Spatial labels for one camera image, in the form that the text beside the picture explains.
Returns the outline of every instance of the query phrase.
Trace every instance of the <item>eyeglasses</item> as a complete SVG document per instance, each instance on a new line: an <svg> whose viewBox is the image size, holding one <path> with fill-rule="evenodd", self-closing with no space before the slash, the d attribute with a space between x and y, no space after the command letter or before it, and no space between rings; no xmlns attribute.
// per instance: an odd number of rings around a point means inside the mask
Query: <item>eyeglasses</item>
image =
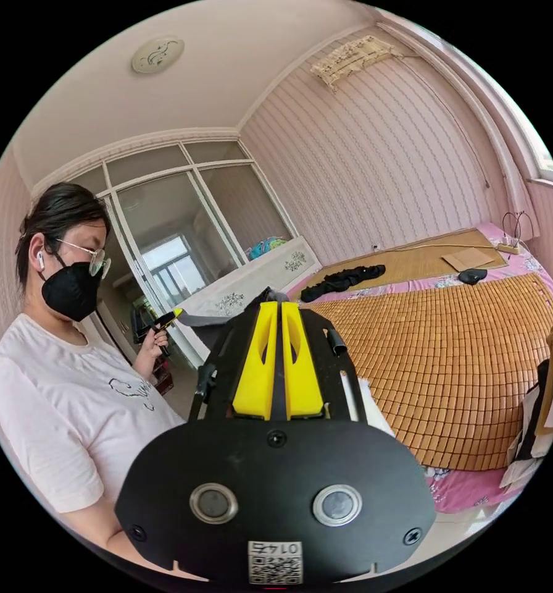
<svg viewBox="0 0 553 593"><path fill-rule="evenodd" d="M86 253L91 254L91 262L89 263L89 273L92 276L95 276L101 269L103 269L102 280L106 277L106 274L110 269L110 264L112 263L112 260L110 258L106 259L106 252L103 249L91 251L91 249L79 247L78 245L73 245L73 243L67 243L62 239L57 240L61 243L64 243L65 245L68 245L69 247L75 247L75 249L81 249L81 251L85 251Z"/></svg>

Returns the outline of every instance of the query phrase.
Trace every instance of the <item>short dark hair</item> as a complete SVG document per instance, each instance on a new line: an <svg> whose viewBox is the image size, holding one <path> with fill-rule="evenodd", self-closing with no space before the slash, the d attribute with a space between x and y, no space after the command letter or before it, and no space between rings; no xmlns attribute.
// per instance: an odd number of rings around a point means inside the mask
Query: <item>short dark hair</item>
<svg viewBox="0 0 553 593"><path fill-rule="evenodd" d="M104 221L106 235L110 234L110 217L103 200L75 183L51 185L38 199L19 228L22 236L15 249L17 279L25 291L28 282L28 250L32 237L44 235L44 248L48 253L58 253L59 239L72 227L86 222Z"/></svg>

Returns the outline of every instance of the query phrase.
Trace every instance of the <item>bamboo tile mat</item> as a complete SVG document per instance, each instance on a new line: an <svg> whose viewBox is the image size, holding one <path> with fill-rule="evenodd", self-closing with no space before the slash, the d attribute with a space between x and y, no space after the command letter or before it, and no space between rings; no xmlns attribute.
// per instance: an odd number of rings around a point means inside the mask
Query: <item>bamboo tile mat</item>
<svg viewBox="0 0 553 593"><path fill-rule="evenodd" d="M492 247L491 242L478 229L468 229L404 245L402 249L407 249L407 251L378 251L377 253L360 258L348 259L332 266L324 267L309 278L303 286L299 287L295 291L295 294L291 295L291 298L292 300L299 299L303 288L318 284L328 274L335 274L357 266L384 264L386 266L386 272L379 276L379 278L366 280L349 290L373 288L376 286L385 286L386 284L395 284L396 282L409 282L410 280L424 280L446 274L456 274L457 272L443 259L443 256L462 251L464 247L443 246L449 244L476 246L480 248L484 255L493 258L488 264L478 266L480 268L490 270L507 265L501 252L490 249Z"/></svg>
<svg viewBox="0 0 553 593"><path fill-rule="evenodd" d="M330 319L419 463L507 466L520 402L549 355L553 299L536 274L303 305Z"/></svg>

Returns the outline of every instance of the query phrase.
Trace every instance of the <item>black face mask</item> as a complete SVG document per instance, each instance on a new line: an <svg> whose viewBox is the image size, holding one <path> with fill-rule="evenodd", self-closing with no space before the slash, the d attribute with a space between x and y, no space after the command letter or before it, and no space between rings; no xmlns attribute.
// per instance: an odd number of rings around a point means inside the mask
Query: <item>black face mask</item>
<svg viewBox="0 0 553 593"><path fill-rule="evenodd" d="M44 302L53 311L73 321L83 321L98 306L98 288L102 271L92 276L89 273L88 261L67 266L58 255L55 257L63 268L44 281L42 286Z"/></svg>

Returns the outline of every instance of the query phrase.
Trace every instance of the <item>woman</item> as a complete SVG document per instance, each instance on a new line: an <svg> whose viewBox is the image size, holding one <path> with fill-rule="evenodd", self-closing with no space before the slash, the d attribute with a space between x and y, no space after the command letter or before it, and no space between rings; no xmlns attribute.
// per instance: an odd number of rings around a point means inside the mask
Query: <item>woman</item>
<svg viewBox="0 0 553 593"><path fill-rule="evenodd" d="M76 327L96 310L110 260L106 206L88 190L46 190L21 227L17 276L23 312L0 342L0 423L25 472L64 523L140 565L114 515L137 454L183 424L149 382L165 332L151 330L131 368ZM191 576L177 568L177 576Z"/></svg>

